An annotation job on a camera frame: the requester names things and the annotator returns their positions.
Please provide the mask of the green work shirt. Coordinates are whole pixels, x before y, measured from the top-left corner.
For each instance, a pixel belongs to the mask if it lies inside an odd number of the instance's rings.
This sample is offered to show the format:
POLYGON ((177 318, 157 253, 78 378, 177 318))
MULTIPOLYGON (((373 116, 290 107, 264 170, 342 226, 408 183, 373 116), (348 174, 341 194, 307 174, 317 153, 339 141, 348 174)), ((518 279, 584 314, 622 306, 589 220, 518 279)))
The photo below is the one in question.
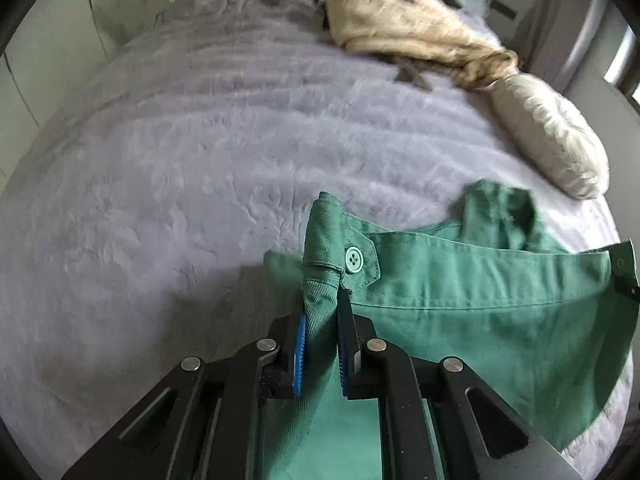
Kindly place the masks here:
POLYGON ((456 220, 392 231, 324 193, 301 254, 268 252, 269 300, 307 318, 303 393, 272 415, 270 479, 376 479, 378 409, 346 400, 336 362, 337 293, 412 356, 457 356, 558 451, 578 457, 612 413, 639 307, 630 243, 572 254, 532 194, 481 180, 456 220))

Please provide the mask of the cream satin pillow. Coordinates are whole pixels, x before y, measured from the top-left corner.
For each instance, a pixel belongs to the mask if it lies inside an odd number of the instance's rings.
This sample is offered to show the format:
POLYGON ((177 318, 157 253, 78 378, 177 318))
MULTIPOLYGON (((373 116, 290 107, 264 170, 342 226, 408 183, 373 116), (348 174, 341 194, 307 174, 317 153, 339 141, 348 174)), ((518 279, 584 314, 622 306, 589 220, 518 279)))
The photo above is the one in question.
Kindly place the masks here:
POLYGON ((569 99, 545 81, 523 73, 496 81, 490 98, 518 149, 552 184, 575 200, 606 193, 608 153, 569 99))

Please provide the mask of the lavender plush bedspread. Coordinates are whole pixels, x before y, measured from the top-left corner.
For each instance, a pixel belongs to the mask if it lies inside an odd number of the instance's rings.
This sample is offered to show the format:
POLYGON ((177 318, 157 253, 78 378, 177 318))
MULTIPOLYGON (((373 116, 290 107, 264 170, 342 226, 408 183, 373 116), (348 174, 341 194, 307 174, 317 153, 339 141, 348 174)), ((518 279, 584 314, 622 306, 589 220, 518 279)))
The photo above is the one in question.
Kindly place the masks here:
MULTIPOLYGON (((268 252, 301 254, 337 197, 392 231, 456 220, 481 180, 532 194, 568 252, 625 243, 518 151, 485 92, 402 81, 338 48, 314 0, 178 0, 50 119, 1 200, 1 416, 61 478, 182 358, 231 356, 279 311, 268 252)), ((612 413, 578 457, 596 478, 612 413)))

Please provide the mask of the beige crumpled blanket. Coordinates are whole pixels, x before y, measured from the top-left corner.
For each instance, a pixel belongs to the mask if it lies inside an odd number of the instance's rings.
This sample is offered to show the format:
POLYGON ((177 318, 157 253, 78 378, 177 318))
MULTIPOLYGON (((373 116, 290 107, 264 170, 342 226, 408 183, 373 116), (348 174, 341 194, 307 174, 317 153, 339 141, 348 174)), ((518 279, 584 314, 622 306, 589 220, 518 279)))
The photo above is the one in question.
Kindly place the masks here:
POLYGON ((466 24, 442 0, 314 0, 337 47, 384 56, 426 89, 424 70, 459 87, 490 86, 518 71, 518 56, 466 24))

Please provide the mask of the white wardrobe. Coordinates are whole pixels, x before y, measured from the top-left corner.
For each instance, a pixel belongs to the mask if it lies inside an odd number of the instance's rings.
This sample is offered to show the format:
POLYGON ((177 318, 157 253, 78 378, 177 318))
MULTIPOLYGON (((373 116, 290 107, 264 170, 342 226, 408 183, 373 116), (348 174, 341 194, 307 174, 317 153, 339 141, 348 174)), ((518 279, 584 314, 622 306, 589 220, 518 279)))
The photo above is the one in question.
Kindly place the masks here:
POLYGON ((36 0, 1 55, 1 184, 66 94, 105 61, 90 0, 36 0))

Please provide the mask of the white electric fan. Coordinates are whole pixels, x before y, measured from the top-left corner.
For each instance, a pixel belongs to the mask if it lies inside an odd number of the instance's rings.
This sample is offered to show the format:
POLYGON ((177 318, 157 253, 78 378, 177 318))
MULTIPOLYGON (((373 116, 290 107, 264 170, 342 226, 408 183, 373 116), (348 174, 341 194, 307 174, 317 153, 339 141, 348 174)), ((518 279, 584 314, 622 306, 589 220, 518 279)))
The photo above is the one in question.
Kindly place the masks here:
POLYGON ((122 46, 151 27, 169 0, 96 0, 94 16, 99 30, 122 46))

